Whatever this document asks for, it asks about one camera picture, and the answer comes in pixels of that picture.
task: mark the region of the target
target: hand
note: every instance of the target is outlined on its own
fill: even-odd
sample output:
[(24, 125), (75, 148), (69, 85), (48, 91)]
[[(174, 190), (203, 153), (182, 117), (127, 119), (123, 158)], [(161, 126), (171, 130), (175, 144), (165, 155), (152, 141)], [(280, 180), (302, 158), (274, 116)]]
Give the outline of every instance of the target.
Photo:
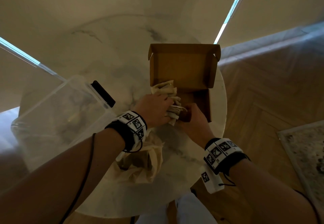
[(171, 120), (165, 113), (172, 104), (173, 99), (167, 94), (147, 94), (136, 103), (133, 111), (144, 118), (148, 128), (153, 128)]
[(187, 116), (189, 116), (190, 122), (178, 120), (176, 124), (184, 130), (193, 142), (205, 149), (207, 142), (215, 138), (208, 121), (197, 104), (188, 104), (185, 108), (188, 110)]

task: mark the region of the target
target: patterned rug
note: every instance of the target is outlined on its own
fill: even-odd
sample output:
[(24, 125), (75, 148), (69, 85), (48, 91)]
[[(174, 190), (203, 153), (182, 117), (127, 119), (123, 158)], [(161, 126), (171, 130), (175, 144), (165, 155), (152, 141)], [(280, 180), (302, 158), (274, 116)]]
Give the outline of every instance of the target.
[(324, 121), (278, 132), (308, 197), (324, 208)]

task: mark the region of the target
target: wooden floor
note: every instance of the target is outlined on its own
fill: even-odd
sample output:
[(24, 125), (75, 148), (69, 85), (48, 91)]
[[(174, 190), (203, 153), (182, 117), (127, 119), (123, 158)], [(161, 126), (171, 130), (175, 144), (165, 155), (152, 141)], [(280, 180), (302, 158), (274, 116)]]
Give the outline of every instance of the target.
[[(220, 68), (228, 100), (224, 137), (260, 168), (302, 190), (276, 132), (324, 119), (324, 37)], [(210, 195), (199, 180), (193, 188), (219, 224), (262, 223), (236, 187)], [(175, 206), (170, 206), (170, 223), (176, 223)], [(129, 221), (73, 214), (67, 223)]]

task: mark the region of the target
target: open cardboard box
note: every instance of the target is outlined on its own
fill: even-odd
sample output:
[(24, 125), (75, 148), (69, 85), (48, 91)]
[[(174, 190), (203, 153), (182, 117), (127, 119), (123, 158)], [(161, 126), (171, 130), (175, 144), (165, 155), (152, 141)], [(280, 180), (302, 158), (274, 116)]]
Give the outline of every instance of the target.
[(211, 122), (209, 88), (220, 57), (220, 46), (214, 44), (151, 44), (150, 85), (174, 80), (182, 106), (196, 103)]

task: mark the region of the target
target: transparent storage box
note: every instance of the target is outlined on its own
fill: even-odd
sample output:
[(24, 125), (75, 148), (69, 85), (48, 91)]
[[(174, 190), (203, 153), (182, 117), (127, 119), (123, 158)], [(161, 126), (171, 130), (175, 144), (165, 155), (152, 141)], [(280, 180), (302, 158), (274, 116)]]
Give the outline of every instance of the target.
[(15, 119), (11, 131), (33, 171), (104, 129), (115, 117), (91, 84), (75, 75)]

